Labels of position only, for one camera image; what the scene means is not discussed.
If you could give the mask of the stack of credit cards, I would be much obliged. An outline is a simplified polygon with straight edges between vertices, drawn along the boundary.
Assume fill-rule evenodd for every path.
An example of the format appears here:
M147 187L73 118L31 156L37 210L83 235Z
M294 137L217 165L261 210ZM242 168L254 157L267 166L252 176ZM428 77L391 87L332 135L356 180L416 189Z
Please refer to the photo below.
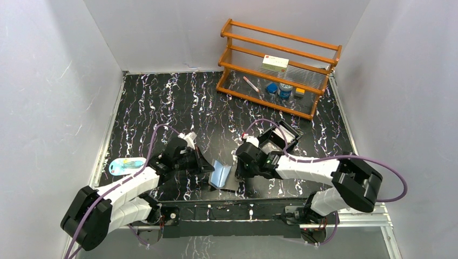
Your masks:
M286 140L288 143L292 142L295 139L295 135L282 125L277 127L274 130L274 133L278 135L280 138Z

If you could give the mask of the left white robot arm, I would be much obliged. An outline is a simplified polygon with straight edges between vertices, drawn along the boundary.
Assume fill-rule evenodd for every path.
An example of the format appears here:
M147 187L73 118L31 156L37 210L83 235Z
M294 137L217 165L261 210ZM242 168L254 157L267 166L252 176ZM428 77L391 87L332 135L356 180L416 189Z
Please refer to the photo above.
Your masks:
M175 137L159 153L147 159L139 171L96 189L81 188L60 222L61 229L84 250L101 244L106 236L138 221L161 224L169 220L163 204L149 192L176 172L209 173L214 167L193 140Z

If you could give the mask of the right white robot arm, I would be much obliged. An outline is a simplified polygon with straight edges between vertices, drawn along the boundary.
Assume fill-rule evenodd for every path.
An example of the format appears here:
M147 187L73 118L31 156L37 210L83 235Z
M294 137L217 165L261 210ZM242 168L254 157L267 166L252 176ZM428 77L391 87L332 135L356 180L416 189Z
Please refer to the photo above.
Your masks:
M355 155L319 159L281 151L265 153L249 142L242 144L235 154L243 178L299 179L328 185L328 189L307 199L304 216L310 223L319 223L331 212L345 208L372 212L383 180L377 170Z

